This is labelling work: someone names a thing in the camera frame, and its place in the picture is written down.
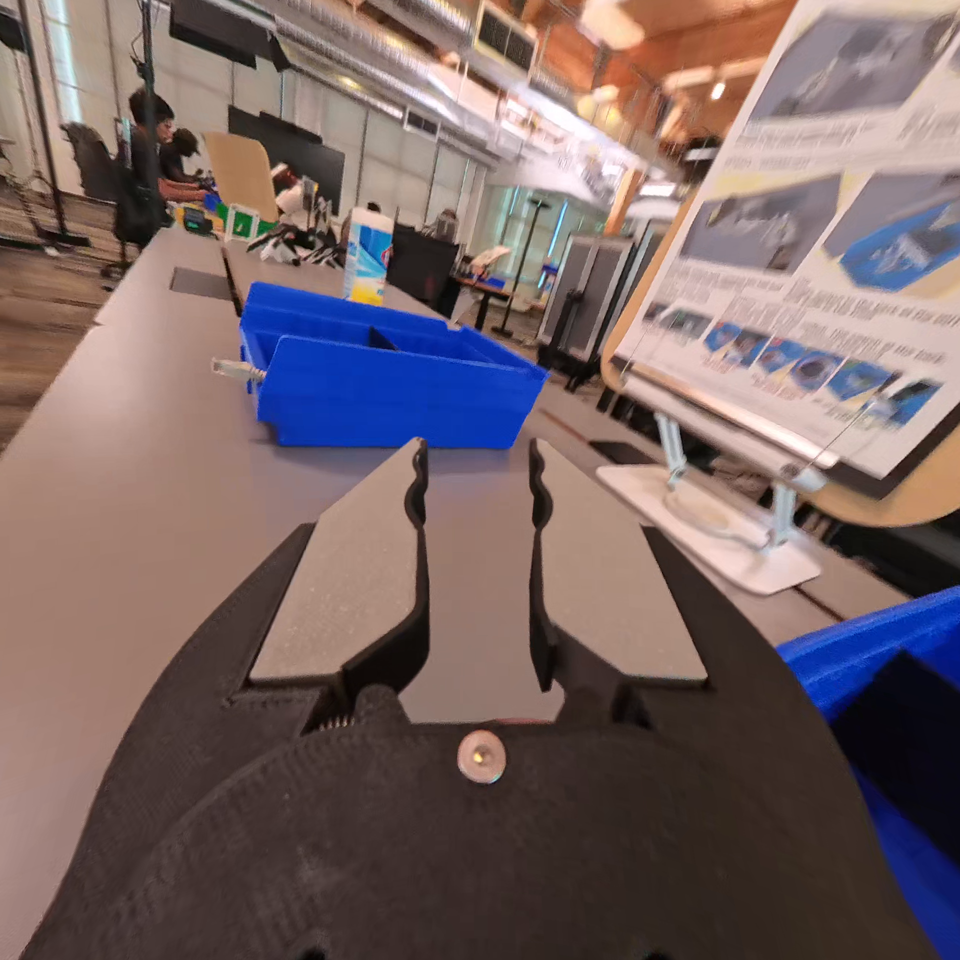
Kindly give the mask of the printed instruction sheet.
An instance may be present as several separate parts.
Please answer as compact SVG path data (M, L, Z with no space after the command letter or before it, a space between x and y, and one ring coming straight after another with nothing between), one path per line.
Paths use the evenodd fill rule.
M797 2L615 348L883 498L958 423L958 2Z

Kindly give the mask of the white wipes canister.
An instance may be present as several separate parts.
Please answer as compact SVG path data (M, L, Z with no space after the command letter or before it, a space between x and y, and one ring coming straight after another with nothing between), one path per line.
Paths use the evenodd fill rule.
M354 207L343 265L342 296L365 306L382 306L393 253L395 222L381 212Z

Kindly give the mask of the black light stand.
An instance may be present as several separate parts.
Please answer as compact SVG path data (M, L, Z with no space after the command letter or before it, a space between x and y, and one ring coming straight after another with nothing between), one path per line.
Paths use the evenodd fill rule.
M20 32L23 39L24 54L27 58L30 73L30 84L33 94L34 112L36 114L43 157L46 165L45 183L49 188L49 197L53 205L55 229L42 228L40 238L50 245L74 250L90 249L90 237L71 231L67 226L66 210L62 190L57 176L57 167L47 119L46 103L42 88L40 65L32 37L31 18L26 1L17 1L17 13L20 22Z

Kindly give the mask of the silver ventilation duct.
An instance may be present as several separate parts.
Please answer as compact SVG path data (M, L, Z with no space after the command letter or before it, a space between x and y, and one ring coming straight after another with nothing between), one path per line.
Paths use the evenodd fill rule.
M307 51L393 90L427 114L446 120L468 138L494 135L497 109L466 92L466 80L398 34L354 9L347 2L268 2L281 36ZM662 167L657 143L645 132L626 143L582 118L573 94L539 69L526 71L499 54L477 46L475 24L443 2L387 2L406 26L426 29L426 39L446 43L467 70L483 76L495 89L562 131L562 136L594 145L602 154L640 170Z

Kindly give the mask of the black overhead panel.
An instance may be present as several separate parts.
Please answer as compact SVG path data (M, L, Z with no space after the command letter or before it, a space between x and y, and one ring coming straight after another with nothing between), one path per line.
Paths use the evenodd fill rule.
M269 63L282 73L291 60L272 18L222 2L171 1L169 35L234 65L258 68Z

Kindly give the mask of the black office chair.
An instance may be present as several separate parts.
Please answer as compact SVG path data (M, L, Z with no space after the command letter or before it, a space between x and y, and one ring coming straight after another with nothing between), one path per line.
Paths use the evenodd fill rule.
M102 289L114 291L131 267L128 247L142 250L148 226L140 208L138 186L126 165L115 159L101 135L91 126L67 122L60 125L70 144L85 197L113 206L112 232L119 246L119 260L102 267Z

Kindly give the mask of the black box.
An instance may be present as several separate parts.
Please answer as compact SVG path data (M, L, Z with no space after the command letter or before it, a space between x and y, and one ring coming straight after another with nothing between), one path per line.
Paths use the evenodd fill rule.
M388 283L451 320L460 292L459 283L453 278L460 257L459 244L397 222L391 246Z

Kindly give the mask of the black pole stand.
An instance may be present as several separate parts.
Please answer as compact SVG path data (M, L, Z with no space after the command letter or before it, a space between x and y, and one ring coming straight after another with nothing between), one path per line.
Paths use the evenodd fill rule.
M536 231L538 222L541 218L542 213L550 209L550 203L547 200L547 198L539 195L534 195L531 198L529 198L528 205L532 210L532 217L526 232L519 262L518 262L515 275L511 284L510 294L508 295L508 298L506 300L503 317L501 318L499 323L495 324L490 329L490 333L492 335L503 340L510 340L514 336L514 333L509 326L514 300L516 298L516 295L519 292L523 269L525 267L526 260L529 256L529 251L532 246L533 237L534 237L534 233Z

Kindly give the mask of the blue divided plastic bin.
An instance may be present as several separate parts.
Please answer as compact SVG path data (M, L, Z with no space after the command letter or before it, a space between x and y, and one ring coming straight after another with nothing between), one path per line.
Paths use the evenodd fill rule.
M238 333L256 420L287 448L509 450L549 377L473 328L262 281Z

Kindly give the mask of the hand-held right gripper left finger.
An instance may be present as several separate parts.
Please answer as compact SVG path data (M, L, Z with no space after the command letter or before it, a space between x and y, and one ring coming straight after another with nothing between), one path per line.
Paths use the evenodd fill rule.
M428 445L412 438L325 510L306 541L248 680L405 690L430 646Z

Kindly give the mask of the grey rolling cabinet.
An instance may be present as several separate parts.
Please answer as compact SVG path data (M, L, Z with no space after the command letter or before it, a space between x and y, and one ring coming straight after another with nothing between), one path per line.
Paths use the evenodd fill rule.
M535 335L536 363L575 393L599 371L599 355L639 245L634 237L569 235Z

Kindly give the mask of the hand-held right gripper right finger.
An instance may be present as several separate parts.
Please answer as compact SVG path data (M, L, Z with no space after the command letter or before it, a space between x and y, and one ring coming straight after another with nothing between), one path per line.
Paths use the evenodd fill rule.
M638 516L545 439L529 445L530 655L542 692L709 678Z

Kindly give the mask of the black and white device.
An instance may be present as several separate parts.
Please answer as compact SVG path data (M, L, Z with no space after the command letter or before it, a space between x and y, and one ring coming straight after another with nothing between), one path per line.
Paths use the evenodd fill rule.
M316 228L301 229L293 223L279 223L258 238L257 243L262 261L345 270L346 253L331 230L323 232Z

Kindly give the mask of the black monitor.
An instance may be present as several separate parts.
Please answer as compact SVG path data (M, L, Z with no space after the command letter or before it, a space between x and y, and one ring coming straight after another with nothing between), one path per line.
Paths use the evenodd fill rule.
M315 182L321 198L330 202L332 213L341 214L346 156L324 144L323 138L270 113L250 113L235 105L227 108L228 132L258 141L271 166L287 164L294 174Z

